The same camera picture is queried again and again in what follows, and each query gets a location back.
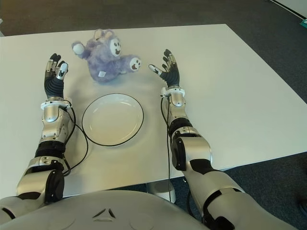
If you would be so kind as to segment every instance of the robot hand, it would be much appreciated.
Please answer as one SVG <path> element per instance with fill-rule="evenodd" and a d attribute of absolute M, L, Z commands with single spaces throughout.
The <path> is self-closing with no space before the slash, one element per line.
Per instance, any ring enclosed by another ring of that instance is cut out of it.
<path fill-rule="evenodd" d="M 63 98 L 64 77 L 68 72 L 68 64 L 65 61 L 61 61 L 57 66 L 60 59 L 60 55 L 53 54 L 47 62 L 44 84 L 47 98 Z"/>
<path fill-rule="evenodd" d="M 164 55 L 165 57 L 163 57 L 163 60 L 166 62 L 167 66 L 163 64 L 162 67 L 165 69 L 165 72 L 152 64 L 150 64 L 148 68 L 165 80 L 168 87 L 179 87 L 179 70 L 175 57 L 168 49 L 165 50 Z"/>

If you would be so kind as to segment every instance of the robot forearm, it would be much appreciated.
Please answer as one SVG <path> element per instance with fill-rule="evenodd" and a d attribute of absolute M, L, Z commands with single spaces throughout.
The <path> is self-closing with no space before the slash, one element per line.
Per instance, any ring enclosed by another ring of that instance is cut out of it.
<path fill-rule="evenodd" d="M 167 90 L 162 89 L 162 113 L 171 140 L 172 163 L 187 179 L 202 222 L 221 230 L 295 229 L 260 207 L 226 173 L 212 168 L 210 145 L 186 115 L 175 58 L 168 50 L 164 55 L 166 72 L 154 65 L 149 68 L 167 82 Z"/>
<path fill-rule="evenodd" d="M 17 196 L 0 200 L 0 224 L 62 199 L 64 189 L 63 153 L 68 136 L 70 103 L 63 100 L 63 79 L 68 65 L 54 54 L 47 63 L 42 137 L 17 186 Z"/>

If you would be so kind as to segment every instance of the plate rim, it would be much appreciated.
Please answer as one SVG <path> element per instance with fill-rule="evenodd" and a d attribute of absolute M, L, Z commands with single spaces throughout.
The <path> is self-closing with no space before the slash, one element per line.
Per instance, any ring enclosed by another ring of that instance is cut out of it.
<path fill-rule="evenodd" d="M 121 142 L 121 143 L 119 143 L 119 144 L 115 144 L 115 145 L 104 145 L 104 144 L 97 143 L 97 142 L 95 142 L 95 141 L 93 141 L 92 139 L 89 138 L 89 136 L 86 134 L 86 132 L 85 132 L 85 130 L 84 130 L 84 127 L 83 127 L 83 118 L 84 118 L 85 112 L 86 112 L 87 109 L 91 106 L 91 104 L 93 104 L 95 101 L 99 100 L 99 99 L 102 98 L 102 97 L 105 97 L 105 96 L 108 96 L 108 95 L 113 95 L 113 94 L 121 94 L 121 95 L 125 95 L 125 96 L 128 96 L 128 97 L 133 98 L 133 99 L 140 105 L 140 107 L 141 107 L 141 110 L 142 110 L 142 122 L 141 122 L 141 125 L 140 125 L 139 129 L 136 131 L 136 133 L 133 134 L 133 136 L 130 137 L 128 140 L 125 140 L 125 141 L 123 141 L 123 142 Z M 95 100 L 93 100 L 93 101 L 86 107 L 86 109 L 85 109 L 85 111 L 83 112 L 83 115 L 82 115 L 81 125 L 82 125 L 82 130 L 84 131 L 86 137 L 87 137 L 91 142 L 93 142 L 93 143 L 96 144 L 96 145 L 100 145 L 100 146 L 112 147 L 112 146 L 121 145 L 121 144 L 123 144 L 123 143 L 126 143 L 126 142 L 129 141 L 130 139 L 132 139 L 132 138 L 139 132 L 139 130 L 141 129 L 141 127 L 142 127 L 142 125 L 143 125 L 143 122 L 144 122 L 144 110 L 143 110 L 143 107 L 141 106 L 141 104 L 140 104 L 140 102 L 139 102 L 138 100 L 136 100 L 134 97 L 132 97 L 132 96 L 130 96 L 130 95 L 127 95 L 127 94 L 124 94 L 124 93 L 108 93 L 108 94 L 105 94 L 105 95 L 103 95 L 103 96 L 101 96 L 101 97 L 96 98 Z"/>

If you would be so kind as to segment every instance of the black wire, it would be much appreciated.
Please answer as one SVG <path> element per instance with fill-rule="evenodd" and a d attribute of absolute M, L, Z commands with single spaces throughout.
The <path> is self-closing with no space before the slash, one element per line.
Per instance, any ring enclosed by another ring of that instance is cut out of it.
<path fill-rule="evenodd" d="M 191 207 L 190 207 L 190 197 L 191 197 L 191 190 L 189 190 L 188 195 L 187 195 L 187 210 L 188 213 L 195 218 L 195 216 L 192 213 Z"/>
<path fill-rule="evenodd" d="M 67 144 L 67 142 L 69 141 L 69 139 L 71 138 L 71 136 L 72 136 L 72 134 L 73 134 L 73 132 L 75 131 L 75 128 L 76 128 L 76 114 L 75 114 L 75 111 L 74 111 L 74 109 L 72 108 L 72 106 L 71 106 L 71 111 L 72 111 L 72 114 L 73 114 L 73 127 L 72 127 L 72 130 L 71 130 L 71 133 L 69 134 L 69 136 L 67 137 L 67 139 L 66 139 L 66 141 L 64 142 L 64 144 L 66 145 Z"/>
<path fill-rule="evenodd" d="M 68 164 L 68 162 L 67 162 L 67 160 L 65 158 L 64 153 L 63 153 L 63 160 L 64 160 L 64 162 L 66 164 L 67 169 L 68 169 L 66 172 L 63 173 L 63 175 L 64 176 L 68 176 L 71 173 L 71 166 Z"/>
<path fill-rule="evenodd" d="M 83 158 L 81 159 L 81 161 L 79 161 L 79 163 L 77 163 L 77 164 L 74 165 L 73 167 L 71 167 L 71 166 L 69 165 L 69 163 L 67 162 L 67 160 L 66 160 L 66 158 L 65 158 L 65 155 L 63 154 L 63 160 L 64 160 L 64 162 L 65 162 L 65 164 L 66 164 L 67 169 L 68 169 L 67 171 L 65 171 L 65 172 L 63 173 L 64 176 L 68 176 L 68 175 L 71 173 L 71 170 L 72 170 L 72 169 L 74 169 L 74 168 L 77 167 L 79 164 L 81 164 L 81 163 L 84 161 L 84 159 L 86 158 L 87 153 L 88 153 L 88 141 L 87 141 L 86 134 L 85 134 L 84 130 L 82 130 L 82 129 L 80 128 L 80 126 L 76 124 L 76 114 L 75 114 L 75 111 L 74 111 L 74 109 L 72 108 L 72 106 L 71 106 L 71 111 L 72 111 L 72 114 L 73 114 L 73 118 L 74 118 L 74 119 L 72 119 L 72 117 L 71 117 L 70 113 L 67 111 L 67 109 L 65 110 L 65 112 L 68 113 L 68 115 L 69 115 L 71 121 L 73 122 L 72 131 L 71 131 L 71 133 L 69 134 L 67 140 L 65 141 L 65 144 L 67 144 L 67 142 L 69 141 L 69 139 L 71 138 L 71 136 L 72 136 L 72 134 L 73 134 L 73 132 L 74 132 L 74 130 L 75 130 L 75 127 L 77 126 L 77 128 L 79 128 L 80 131 L 81 131 L 81 132 L 83 133 L 83 135 L 84 135 L 84 138 L 85 138 L 85 141 L 86 141 L 86 152 L 85 152 L 85 155 L 83 156 Z"/>
<path fill-rule="evenodd" d="M 167 122 L 167 120 L 166 120 L 166 118 L 165 118 L 165 116 L 164 116 L 164 114 L 163 114 L 162 102 L 163 102 L 163 97 L 161 98 L 160 110 L 161 110 L 162 117 L 163 117 L 163 119 L 164 119 L 164 121 L 165 121 L 165 124 L 166 124 L 166 126 L 167 126 L 167 129 L 168 129 L 168 122 Z"/>
<path fill-rule="evenodd" d="M 168 106 L 167 106 L 167 121 L 168 121 L 168 118 L 169 118 L 169 97 L 167 97 L 167 103 L 168 103 Z M 168 123 L 167 124 L 167 127 L 166 127 L 166 144 L 167 144 L 167 160 L 168 160 L 168 195 L 169 195 L 169 202 L 172 202 L 171 200 L 171 167 L 170 167 L 170 160 L 169 160 L 169 146 L 168 146 Z"/>
<path fill-rule="evenodd" d="M 76 126 L 80 129 L 80 131 L 81 131 L 81 132 L 83 133 L 83 135 L 84 135 L 84 138 L 85 138 L 85 141 L 86 141 L 86 152 L 85 152 L 85 155 L 83 156 L 83 158 L 81 159 L 81 161 L 79 161 L 79 163 L 77 163 L 76 165 L 74 165 L 71 169 L 74 169 L 74 168 L 77 167 L 79 164 L 81 164 L 81 163 L 84 161 L 84 159 L 86 158 L 87 153 L 88 153 L 88 141 L 87 141 L 85 132 L 84 132 L 84 131 L 80 128 L 80 126 L 78 126 L 77 124 L 76 124 Z"/>
<path fill-rule="evenodd" d="M 169 201 L 171 202 L 171 167 L 170 167 L 170 160 L 169 160 L 169 145 L 168 145 L 168 118 L 169 118 L 169 97 L 167 97 L 167 119 L 165 118 L 163 114 L 163 108 L 162 108 L 162 103 L 163 103 L 163 97 L 161 98 L 161 103 L 160 103 L 160 110 L 162 113 L 162 117 L 165 121 L 166 124 L 166 145 L 167 145 L 167 159 L 168 159 L 168 195 L 169 195 Z"/>

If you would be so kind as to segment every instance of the plush toy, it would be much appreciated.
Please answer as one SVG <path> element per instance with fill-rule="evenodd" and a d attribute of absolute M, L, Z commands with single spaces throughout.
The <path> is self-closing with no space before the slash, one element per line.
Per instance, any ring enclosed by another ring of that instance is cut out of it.
<path fill-rule="evenodd" d="M 87 60 L 92 78 L 99 83 L 108 82 L 119 74 L 136 72 L 141 67 L 138 56 L 121 56 L 120 40 L 110 29 L 96 30 L 86 46 L 77 41 L 71 47 L 78 57 Z"/>

